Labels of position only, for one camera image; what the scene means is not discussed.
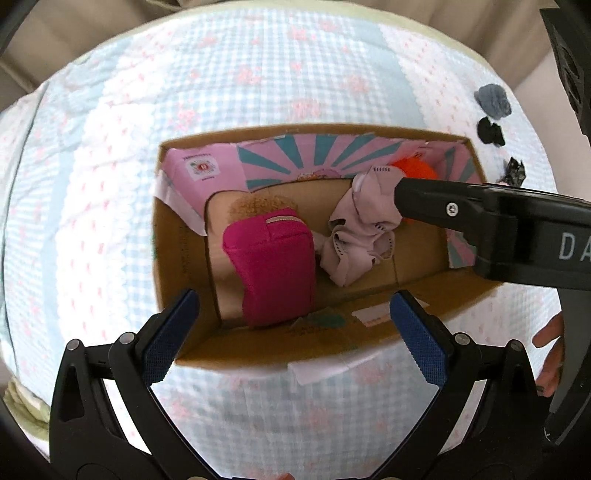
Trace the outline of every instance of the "zipper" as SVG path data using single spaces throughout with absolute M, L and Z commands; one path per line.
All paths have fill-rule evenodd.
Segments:
M 303 223 L 304 225 L 306 224 L 306 222 L 303 221 L 301 218 L 298 218 L 293 215 L 279 215 L 276 217 L 271 217 L 271 218 L 268 218 L 267 220 L 265 220 L 265 223 L 285 222 L 287 220 L 292 220 L 294 222 L 300 222 L 300 223 Z

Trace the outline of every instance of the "light pink cloth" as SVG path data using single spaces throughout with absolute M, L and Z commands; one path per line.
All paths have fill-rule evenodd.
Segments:
M 330 216 L 330 239 L 320 250 L 320 266 L 339 287 L 351 285 L 392 257 L 393 230 L 402 221 L 394 189 L 405 174 L 396 167 L 372 167 L 358 174 Z

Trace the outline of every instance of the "orange plush toy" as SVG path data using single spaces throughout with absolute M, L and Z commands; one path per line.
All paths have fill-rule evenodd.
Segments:
M 431 165 L 427 164 L 417 155 L 413 157 L 400 158 L 390 163 L 393 167 L 398 167 L 409 179 L 438 180 L 439 177 Z M 402 219 L 405 223 L 412 223 L 408 218 Z

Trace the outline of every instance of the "blue gripper pad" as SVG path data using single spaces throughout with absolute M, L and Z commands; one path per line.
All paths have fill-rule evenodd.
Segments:
M 392 296 L 390 318 L 425 380 L 442 387 L 447 381 L 449 360 L 453 355 L 451 333 L 445 325 L 438 318 L 427 314 L 415 298 L 404 290 Z
M 147 386 L 161 382 L 173 364 L 189 330 L 199 315 L 199 297 L 186 290 L 162 313 L 154 315 L 142 327 L 138 356 L 142 359 L 142 378 Z

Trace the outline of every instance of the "pink zippered pouch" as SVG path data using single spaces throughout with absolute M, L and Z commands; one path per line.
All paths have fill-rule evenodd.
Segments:
M 223 250 L 244 284 L 249 326 L 268 326 L 314 309 L 316 260 L 312 232 L 292 209 L 229 225 Z

